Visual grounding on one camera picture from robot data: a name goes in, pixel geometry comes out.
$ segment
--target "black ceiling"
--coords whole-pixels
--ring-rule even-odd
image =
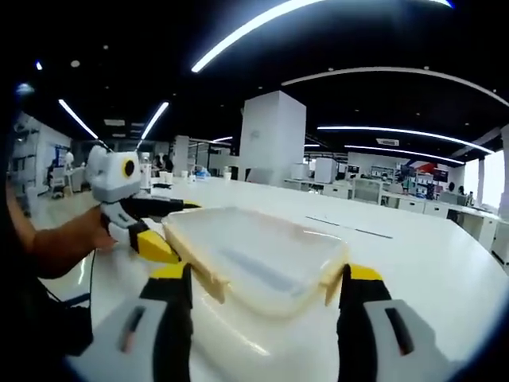
[[[318,126],[396,127],[473,141],[509,123],[509,107],[450,80],[369,72],[299,84],[282,82],[344,68],[392,66],[443,72],[509,99],[507,27],[497,5],[427,0],[328,0],[277,18],[249,33],[199,73],[191,67],[228,34],[283,0],[188,0],[149,17],[58,21],[26,42],[25,79],[36,89],[28,113],[72,136],[88,138],[59,106],[69,106],[100,138],[139,134],[162,101],[170,107],[149,135],[239,141],[245,99],[282,90],[308,108],[307,132],[324,150],[376,146],[397,138],[404,150],[449,156],[460,146],[395,134],[324,132]],[[37,71],[40,60],[42,71]],[[78,60],[80,66],[70,63]],[[124,119],[108,127],[104,119]],[[487,147],[499,147],[499,138]],[[463,159],[482,153],[471,151]]]

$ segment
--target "person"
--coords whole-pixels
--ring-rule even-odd
[[[162,156],[162,165],[165,171],[168,171],[169,173],[173,172],[173,162],[166,154]]]
[[[155,170],[162,170],[161,157],[159,155],[156,155],[155,157],[153,157],[152,167]]]
[[[10,344],[10,352],[33,361],[38,375],[75,380],[63,359],[65,354],[78,355],[92,341],[90,314],[84,308],[71,309],[50,298],[39,278],[59,278],[91,251],[110,248],[115,241],[101,226],[99,207],[58,228],[36,230],[21,210],[11,186],[7,184],[1,189],[5,190],[0,197],[6,199],[11,223],[4,226],[3,234],[17,238],[19,243],[16,245],[13,240],[4,243],[16,254],[4,256],[5,269],[16,275],[8,291],[9,302],[4,302],[13,321],[6,325],[10,330],[22,328],[22,333],[16,334],[16,342]]]

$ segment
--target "led light strip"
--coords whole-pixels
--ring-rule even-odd
[[[493,154],[495,151],[489,150],[485,147],[476,145],[475,143],[462,141],[461,139],[446,137],[445,135],[426,133],[424,131],[413,131],[413,130],[402,130],[402,129],[391,129],[388,127],[354,127],[354,126],[330,126],[330,127],[318,127],[318,130],[326,130],[326,131],[385,131],[389,133],[403,133],[403,134],[412,134],[412,135],[421,135],[424,137],[441,139],[443,141],[449,141],[454,143],[459,143],[461,145],[470,146],[474,149],[484,151],[488,154]]]
[[[391,153],[418,155],[420,157],[428,157],[428,158],[440,159],[441,161],[452,162],[452,163],[456,163],[457,165],[464,165],[464,162],[457,161],[456,159],[449,159],[449,158],[439,157],[437,155],[431,155],[431,154],[416,153],[414,151],[395,150],[395,149],[383,149],[382,147],[352,146],[352,145],[344,145],[344,147],[347,148],[347,149],[390,151]]]
[[[162,113],[165,112],[166,108],[168,107],[169,103],[163,102],[161,106],[157,109],[156,113],[153,115],[152,119],[150,120],[149,124],[146,125],[145,131],[143,131],[142,140],[146,138],[146,136],[149,134],[150,130],[152,129],[153,125],[157,122],[159,117],[161,117]]]
[[[77,121],[77,123],[88,133],[90,134],[92,137],[94,137],[94,139],[97,139],[98,136],[95,132],[93,132],[90,127],[88,127],[87,125],[85,125],[85,122],[83,122],[80,117],[78,117],[78,115],[76,115],[76,113],[69,107],[69,105],[67,105],[65,103],[65,101],[63,99],[59,99],[58,100],[58,103],[64,108],[64,110],[66,110],[67,113],[69,113],[69,115],[71,117],[74,118],[75,121]]]
[[[224,40],[222,40],[218,45],[208,51],[205,56],[203,56],[196,64],[191,68],[191,70],[195,73],[198,73],[201,69],[207,66],[212,60],[214,60],[217,56],[219,56],[224,50],[229,48],[231,45],[236,43],[242,37],[246,36],[248,33],[257,29],[258,27],[266,24],[269,21],[282,16],[283,14],[288,14],[294,10],[298,10],[303,6],[309,6],[316,2],[323,2],[325,0],[289,0],[288,2],[283,2],[282,4],[275,6],[267,10],[266,12],[258,15],[256,18],[253,18],[251,21],[242,25],[235,32],[227,36]],[[449,8],[453,8],[453,6],[447,0],[428,0],[431,2],[438,2],[444,6],[448,6]]]

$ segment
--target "drawer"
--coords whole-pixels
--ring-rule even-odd
[[[434,205],[433,203],[426,203],[424,207],[424,214],[431,216],[438,216],[447,219],[447,212],[449,209],[444,205]]]
[[[398,209],[416,213],[423,213],[424,205],[425,205],[424,201],[406,201],[404,199],[400,199]]]
[[[326,197],[339,197],[341,199],[348,199],[348,189],[346,187],[326,185],[324,186],[324,192],[322,194]]]

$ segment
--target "ceiling light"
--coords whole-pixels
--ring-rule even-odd
[[[456,159],[449,159],[449,158],[439,157],[437,155],[431,155],[431,154],[416,153],[414,151],[396,150],[396,149],[383,149],[382,147],[351,146],[351,145],[345,145],[344,147],[347,148],[347,149],[390,151],[391,153],[418,155],[418,156],[421,156],[421,157],[440,159],[441,161],[456,163],[457,165],[464,165],[464,162],[457,161]]]
[[[249,32],[257,29],[259,26],[266,24],[267,22],[282,16],[283,14],[287,14],[292,12],[293,10],[297,10],[303,6],[308,6],[315,2],[323,2],[324,0],[289,0],[288,2],[283,2],[282,4],[275,6],[258,15],[256,18],[253,18],[248,23],[242,25],[238,28],[234,33],[230,36],[226,37],[222,40],[218,45],[208,51],[205,56],[203,56],[193,67],[192,71],[198,73],[201,69],[203,69],[206,65],[208,65],[212,60],[214,60],[220,53],[222,53],[225,49],[227,49],[230,45],[234,44],[242,37],[246,36]]]
[[[330,131],[386,131],[389,133],[402,133],[402,134],[413,134],[413,135],[422,135],[424,137],[441,139],[443,141],[455,142],[461,145],[466,145],[473,147],[474,149],[478,149],[484,151],[485,153],[493,154],[494,151],[489,150],[485,147],[476,145],[475,143],[470,143],[466,141],[462,141],[461,139],[446,137],[445,135],[425,133],[424,131],[412,131],[412,130],[402,130],[402,129],[392,129],[387,127],[351,127],[351,126],[335,126],[335,127],[318,127],[318,130],[330,130]]]
[[[125,126],[126,121],[123,119],[104,119],[104,124],[106,126]]]
[[[230,139],[233,139],[233,137],[225,137],[225,138],[214,139],[214,140],[212,141],[212,143],[218,143],[218,142],[229,141]]]
[[[146,129],[143,132],[142,140],[146,138],[146,136],[149,134],[150,130],[152,129],[153,125],[157,122],[159,117],[161,117],[162,113],[165,112],[166,108],[168,107],[169,103],[163,102],[161,106],[157,109],[155,114],[153,115],[152,119],[150,120],[149,124],[146,125]]]
[[[74,118],[75,121],[77,121],[77,123],[83,128],[85,129],[85,131],[90,134],[92,137],[94,137],[94,139],[97,139],[97,134],[95,132],[93,132],[87,125],[85,125],[85,122],[83,122],[80,117],[78,117],[78,115],[76,115],[76,113],[74,111],[72,111],[72,109],[65,103],[65,101],[63,99],[59,99],[58,100],[58,103],[64,108],[64,110],[66,110],[67,113],[69,113],[69,115],[71,117]]]

